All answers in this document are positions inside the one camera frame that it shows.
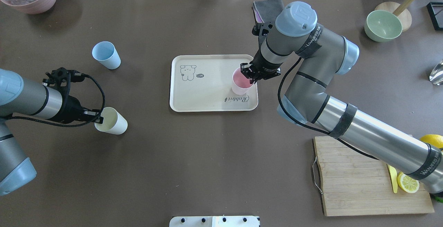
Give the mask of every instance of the white cup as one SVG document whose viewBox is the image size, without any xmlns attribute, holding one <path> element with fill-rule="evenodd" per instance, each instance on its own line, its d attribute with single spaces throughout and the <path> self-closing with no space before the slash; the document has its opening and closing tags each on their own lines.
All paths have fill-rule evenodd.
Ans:
<svg viewBox="0 0 443 227">
<path fill-rule="evenodd" d="M 250 90 L 253 84 L 250 84 L 250 80 L 247 79 L 240 68 L 237 68 L 232 74 L 232 91 L 241 96 Z"/>
<path fill-rule="evenodd" d="M 121 64 L 120 56 L 115 46 L 108 41 L 96 44 L 92 49 L 92 56 L 110 70 L 117 69 Z"/>
<path fill-rule="evenodd" d="M 103 123 L 94 123 L 95 128 L 100 132 L 108 134 L 123 134 L 128 129 L 128 122 L 114 108 L 106 107 L 101 112 Z"/>
</svg>

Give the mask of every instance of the table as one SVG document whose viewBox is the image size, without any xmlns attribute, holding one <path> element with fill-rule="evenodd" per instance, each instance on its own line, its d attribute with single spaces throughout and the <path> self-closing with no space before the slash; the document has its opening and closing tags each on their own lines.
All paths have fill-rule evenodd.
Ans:
<svg viewBox="0 0 443 227">
<path fill-rule="evenodd" d="M 0 5 L 1 68 L 38 82 L 61 66 L 90 74 L 129 123 L 115 136 L 92 125 L 8 122 L 38 174 L 1 198 L 0 226 L 168 226 L 173 216 L 223 214 L 260 216 L 261 226 L 439 226 L 443 205 L 435 201 L 428 215 L 325 217 L 310 172 L 318 134 L 277 114 L 279 78 L 259 82 L 250 112 L 171 110 L 174 57 L 255 54 L 253 1 L 57 0 L 33 16 Z M 381 2 L 403 0 L 302 1 L 360 47 L 329 94 L 416 137 L 441 134 L 443 90 L 428 76 L 443 57 L 443 36 L 429 0 L 414 1 L 411 28 L 383 44 L 364 34 L 364 19 Z M 103 40 L 122 58 L 116 70 L 91 56 Z M 71 95 L 84 107 L 101 104 L 91 82 L 73 84 Z"/>
</svg>

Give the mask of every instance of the green bowl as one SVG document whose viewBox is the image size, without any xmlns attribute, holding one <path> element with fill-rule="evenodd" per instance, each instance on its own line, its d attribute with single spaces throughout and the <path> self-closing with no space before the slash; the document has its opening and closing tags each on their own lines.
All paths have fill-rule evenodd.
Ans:
<svg viewBox="0 0 443 227">
<path fill-rule="evenodd" d="M 377 42 L 391 41 L 400 36 L 402 30 L 400 20 L 389 11 L 372 11 L 364 23 L 366 35 Z"/>
</svg>

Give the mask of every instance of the cutting board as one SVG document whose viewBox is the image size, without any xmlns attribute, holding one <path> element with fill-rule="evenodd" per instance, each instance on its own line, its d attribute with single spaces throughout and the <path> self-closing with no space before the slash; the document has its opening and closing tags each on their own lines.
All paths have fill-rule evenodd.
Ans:
<svg viewBox="0 0 443 227">
<path fill-rule="evenodd" d="M 325 216 L 433 213 L 423 184 L 416 193 L 392 192 L 386 164 L 363 156 L 332 137 L 315 137 Z"/>
</svg>

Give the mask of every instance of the pink cup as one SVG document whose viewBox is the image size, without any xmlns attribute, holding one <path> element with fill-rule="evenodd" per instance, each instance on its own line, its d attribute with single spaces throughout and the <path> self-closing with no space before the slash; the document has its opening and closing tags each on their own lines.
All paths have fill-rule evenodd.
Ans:
<svg viewBox="0 0 443 227">
<path fill-rule="evenodd" d="M 55 4 L 55 0 L 35 0 L 25 5 L 12 5 L 6 2 L 6 0 L 1 1 L 17 11 L 27 14 L 38 14 L 48 11 Z"/>
<path fill-rule="evenodd" d="M 247 79 L 240 68 L 237 68 L 232 74 L 232 91 L 237 95 L 243 95 L 250 90 L 253 84 L 250 84 L 250 80 Z"/>
</svg>

